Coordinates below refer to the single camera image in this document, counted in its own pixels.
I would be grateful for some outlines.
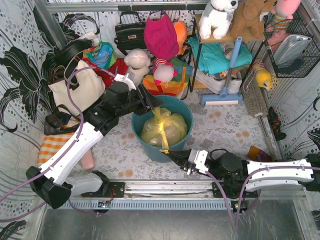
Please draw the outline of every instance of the orange plush toy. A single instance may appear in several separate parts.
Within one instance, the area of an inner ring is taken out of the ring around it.
[[[173,23],[174,30],[176,32],[176,38],[179,44],[179,52],[178,55],[184,54],[187,46],[184,46],[184,43],[187,39],[187,27],[181,21],[176,21]]]
[[[274,9],[277,0],[245,0],[234,11],[231,25],[231,36],[242,36],[245,27],[250,27],[254,38],[263,38],[264,22],[260,16]]]

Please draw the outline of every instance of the blue mop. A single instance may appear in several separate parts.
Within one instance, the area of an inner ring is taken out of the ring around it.
[[[224,87],[219,94],[204,94],[201,98],[201,105],[232,105],[242,103],[242,95],[241,93],[227,93],[228,84],[231,80],[232,68],[234,68],[239,49],[241,46],[242,37],[238,36],[236,38],[234,49],[232,53],[232,57],[230,60],[229,70],[225,79]]]

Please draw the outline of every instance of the white teddy bear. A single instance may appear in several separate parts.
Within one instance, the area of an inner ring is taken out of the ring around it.
[[[208,39],[211,27],[215,28],[213,37],[223,38],[229,29],[233,14],[238,7],[238,0],[210,0],[202,13],[199,26],[200,37]]]
[[[148,54],[139,48],[133,49],[124,57],[124,63],[128,65],[127,73],[134,73],[134,79],[132,80],[135,86],[141,84],[144,76],[149,73],[149,65],[151,63]]]

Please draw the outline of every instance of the colorful bag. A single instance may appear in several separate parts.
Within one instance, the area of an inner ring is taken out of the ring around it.
[[[178,73],[170,82],[156,84],[155,78],[151,72],[144,77],[142,83],[152,95],[176,96],[187,87],[193,67],[180,61],[176,57],[174,57],[170,63],[173,64],[173,68]]]
[[[94,67],[109,69],[117,60],[116,53],[109,42],[99,42],[98,46],[83,51],[85,62]]]
[[[146,20],[144,42],[152,55],[169,61],[179,52],[177,33],[168,14],[159,20]]]

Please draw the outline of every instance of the black metal shelf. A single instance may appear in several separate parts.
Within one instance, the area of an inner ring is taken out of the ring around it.
[[[264,45],[266,47],[269,46],[268,40],[274,36],[274,34],[279,33],[279,31],[285,31],[287,34],[298,34],[312,38],[312,41],[297,59],[284,62],[279,65],[277,65],[275,62],[274,53],[277,51],[282,41],[270,46],[271,49],[268,50],[268,55],[270,57],[276,77],[278,79],[306,77],[320,61],[320,50],[314,41],[313,36],[308,31],[306,24],[297,12],[293,15],[292,20],[284,20],[280,23],[277,23],[277,25],[271,25],[272,17],[272,14],[268,15],[268,21],[264,31]]]

